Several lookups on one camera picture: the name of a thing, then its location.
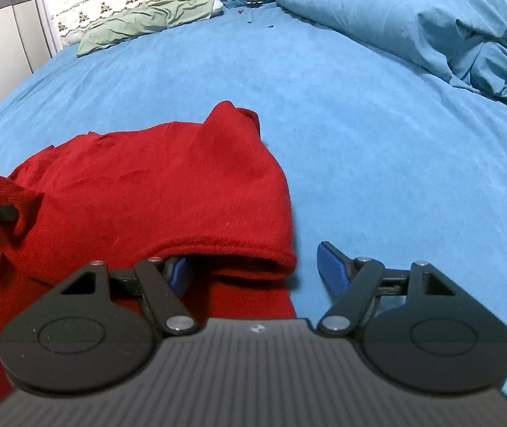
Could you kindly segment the red knit sweater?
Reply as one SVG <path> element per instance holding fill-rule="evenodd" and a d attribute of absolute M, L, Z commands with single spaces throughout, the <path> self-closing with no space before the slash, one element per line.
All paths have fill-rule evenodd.
<path fill-rule="evenodd" d="M 92 260 L 127 269 L 195 257 L 185 306 L 199 320 L 285 319 L 294 232 L 286 177 L 255 112 L 228 101 L 201 123 L 94 132 L 0 176 L 0 331 Z M 0 399 L 9 383 L 0 365 Z"/>

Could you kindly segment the blue bed sheet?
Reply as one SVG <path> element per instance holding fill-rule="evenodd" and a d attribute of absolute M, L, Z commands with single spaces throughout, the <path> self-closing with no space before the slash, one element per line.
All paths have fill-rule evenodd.
<path fill-rule="evenodd" d="M 68 47 L 0 103 L 0 174 L 90 131 L 255 111 L 292 199 L 303 317 L 329 306 L 316 248 L 431 262 L 507 324 L 507 105 L 275 5 Z"/>

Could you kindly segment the green pillow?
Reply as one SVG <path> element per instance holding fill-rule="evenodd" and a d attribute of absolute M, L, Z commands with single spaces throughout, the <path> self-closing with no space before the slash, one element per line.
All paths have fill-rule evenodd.
<path fill-rule="evenodd" d="M 221 0 L 149 1 L 95 23 L 82 35 L 76 55 L 84 57 L 129 39 L 211 19 L 223 10 Z"/>

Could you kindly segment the blue duvet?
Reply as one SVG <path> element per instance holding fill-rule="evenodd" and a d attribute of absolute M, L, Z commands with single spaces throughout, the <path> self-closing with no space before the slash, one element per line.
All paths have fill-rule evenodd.
<path fill-rule="evenodd" d="M 297 16 L 507 103 L 507 0 L 276 0 Z"/>

